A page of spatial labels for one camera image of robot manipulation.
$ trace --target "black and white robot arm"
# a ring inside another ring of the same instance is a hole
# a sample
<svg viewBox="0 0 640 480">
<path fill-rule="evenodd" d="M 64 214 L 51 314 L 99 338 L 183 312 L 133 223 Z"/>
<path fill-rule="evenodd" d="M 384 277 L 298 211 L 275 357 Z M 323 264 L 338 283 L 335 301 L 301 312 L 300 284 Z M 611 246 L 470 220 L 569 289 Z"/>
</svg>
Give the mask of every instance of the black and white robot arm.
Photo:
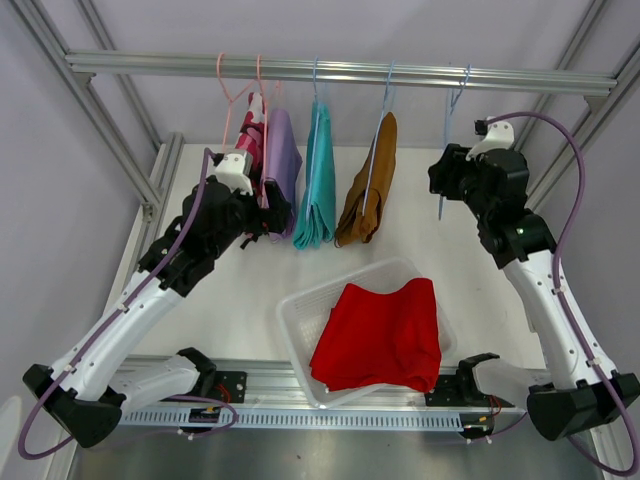
<svg viewBox="0 0 640 480">
<path fill-rule="evenodd" d="M 51 367 L 33 365 L 23 380 L 38 397 L 64 371 L 69 374 L 44 403 L 44 408 L 82 447 L 102 441 L 129 412 L 172 395 L 193 392 L 204 396 L 213 384 L 215 365 L 193 348 L 178 352 L 163 364 L 129 374 L 118 367 L 164 315 L 184 301 L 196 284 L 214 269 L 215 261 L 242 234 L 257 240 L 269 232 L 282 232 L 291 205 L 275 182 L 267 180 L 269 208 L 260 208 L 248 178 L 252 158 L 234 150 L 213 156 L 216 170 L 206 180 L 202 200 L 180 248 L 158 275 L 131 303 L 129 295 L 146 281 L 167 255 L 191 211 L 197 189 L 183 201 L 183 215 L 175 218 L 139 262 L 122 295 L 85 337 Z M 71 367 L 89 338 L 116 310 L 120 315 Z"/>
<path fill-rule="evenodd" d="M 602 368 L 629 405 L 640 394 L 633 373 L 618 373 L 602 350 L 571 293 L 560 265 L 563 294 L 594 352 L 589 361 L 560 304 L 552 280 L 556 243 L 544 220 L 525 208 L 529 170 L 524 156 L 510 150 L 513 128 L 505 121 L 476 122 L 484 139 L 473 148 L 449 144 L 429 168 L 431 193 L 461 200 L 476 217 L 480 243 L 522 299 L 532 332 L 538 334 L 549 375 L 534 377 L 497 355 L 461 362 L 477 389 L 527 410 L 549 440 L 609 423 L 620 415 L 592 368 Z"/>
</svg>

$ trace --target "laundry basket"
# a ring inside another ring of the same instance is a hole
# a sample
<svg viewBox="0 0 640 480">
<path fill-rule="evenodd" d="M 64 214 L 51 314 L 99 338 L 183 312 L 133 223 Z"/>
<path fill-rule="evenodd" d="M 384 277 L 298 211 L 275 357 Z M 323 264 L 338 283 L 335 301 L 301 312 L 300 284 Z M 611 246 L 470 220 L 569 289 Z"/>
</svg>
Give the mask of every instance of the laundry basket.
<svg viewBox="0 0 640 480">
<path fill-rule="evenodd" d="M 291 364 L 309 403 L 317 408 L 332 408 L 371 393 L 384 384 L 369 385 L 329 392 L 326 386 L 311 376 L 311 357 L 329 321 L 344 287 L 354 283 L 375 293 L 392 293 L 413 278 L 423 275 L 406 258 L 394 257 L 318 285 L 283 299 L 277 307 L 277 317 Z M 456 338 L 440 305 L 438 305 L 438 340 L 442 358 L 456 349 Z"/>
</svg>

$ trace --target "teal cloth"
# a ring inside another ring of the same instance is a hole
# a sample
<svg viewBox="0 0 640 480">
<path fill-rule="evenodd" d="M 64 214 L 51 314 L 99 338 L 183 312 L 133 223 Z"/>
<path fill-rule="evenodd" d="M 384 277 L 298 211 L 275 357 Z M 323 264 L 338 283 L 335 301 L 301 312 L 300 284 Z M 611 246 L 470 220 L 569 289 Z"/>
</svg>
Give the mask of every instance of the teal cloth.
<svg viewBox="0 0 640 480">
<path fill-rule="evenodd" d="M 316 139 L 316 118 L 318 119 Z M 313 102 L 311 131 L 307 142 L 306 161 L 307 189 L 298 212 L 293 244 L 298 250 L 309 245 L 319 247 L 333 240 L 336 230 L 336 171 L 333 164 L 333 143 L 331 141 L 331 119 L 329 108 L 322 102 Z M 307 220 L 307 204 L 311 204 Z"/>
</svg>

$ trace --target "cloth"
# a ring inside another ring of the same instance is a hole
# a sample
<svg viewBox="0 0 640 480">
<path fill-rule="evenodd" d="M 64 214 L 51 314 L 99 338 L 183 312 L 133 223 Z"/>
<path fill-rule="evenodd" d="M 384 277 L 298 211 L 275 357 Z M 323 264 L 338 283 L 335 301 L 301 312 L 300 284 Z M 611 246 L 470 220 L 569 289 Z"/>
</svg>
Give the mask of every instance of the cloth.
<svg viewBox="0 0 640 480">
<path fill-rule="evenodd" d="M 336 172 L 333 163 L 331 119 L 327 105 L 314 102 L 311 119 L 305 175 L 307 189 L 293 233 L 293 244 L 298 250 L 303 250 L 309 245 L 319 247 L 322 241 L 333 240 L 336 225 Z M 315 157 L 312 159 L 314 140 Z M 310 208 L 307 220 L 308 204 Z"/>
<path fill-rule="evenodd" d="M 369 178 L 373 142 L 362 170 L 354 178 L 353 185 L 349 193 L 347 193 L 344 210 L 336 229 L 337 246 L 348 245 L 358 239 L 362 240 L 363 243 L 369 243 L 373 238 L 373 234 L 380 227 L 382 211 L 389 195 L 393 172 L 396 168 L 397 136 L 396 118 L 392 113 L 388 113 L 382 120 L 380 132 L 378 133 L 378 143 L 376 144 L 376 154 L 364 216 L 362 215 L 362 206 Z"/>
<path fill-rule="evenodd" d="M 236 148 L 248 151 L 253 157 L 249 179 L 253 186 L 253 193 L 256 198 L 262 196 L 262 141 L 264 134 L 264 103 L 259 93 L 249 94 L 249 109 L 247 110 L 240 135 L 236 142 Z"/>
<path fill-rule="evenodd" d="M 375 383 L 430 391 L 441 352 L 433 283 L 415 278 L 382 295 L 348 284 L 311 359 L 311 376 L 330 391 Z"/>
<path fill-rule="evenodd" d="M 296 222 L 296 179 L 301 165 L 302 157 L 293 136 L 289 113 L 281 108 L 276 108 L 269 113 L 265 179 L 276 181 L 284 198 L 291 204 L 291 215 L 285 231 L 281 234 L 271 233 L 271 240 L 286 238 L 293 231 Z"/>
</svg>

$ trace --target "white basket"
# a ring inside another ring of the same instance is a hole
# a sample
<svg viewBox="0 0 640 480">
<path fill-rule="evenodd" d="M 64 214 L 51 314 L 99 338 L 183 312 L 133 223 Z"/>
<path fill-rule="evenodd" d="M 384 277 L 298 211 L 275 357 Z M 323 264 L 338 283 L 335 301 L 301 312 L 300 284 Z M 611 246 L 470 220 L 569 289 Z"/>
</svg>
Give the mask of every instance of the white basket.
<svg viewBox="0 0 640 480">
<path fill-rule="evenodd" d="M 349 275 L 288 296 L 277 307 L 278 322 L 289 351 L 291 364 L 309 403 L 317 408 L 333 408 L 383 387 L 384 384 L 328 392 L 326 386 L 311 376 L 311 357 L 348 283 L 375 293 L 400 290 L 413 278 L 422 277 L 406 258 L 390 258 L 373 263 Z M 438 305 L 438 340 L 442 358 L 456 349 L 456 338 L 442 308 Z"/>
</svg>

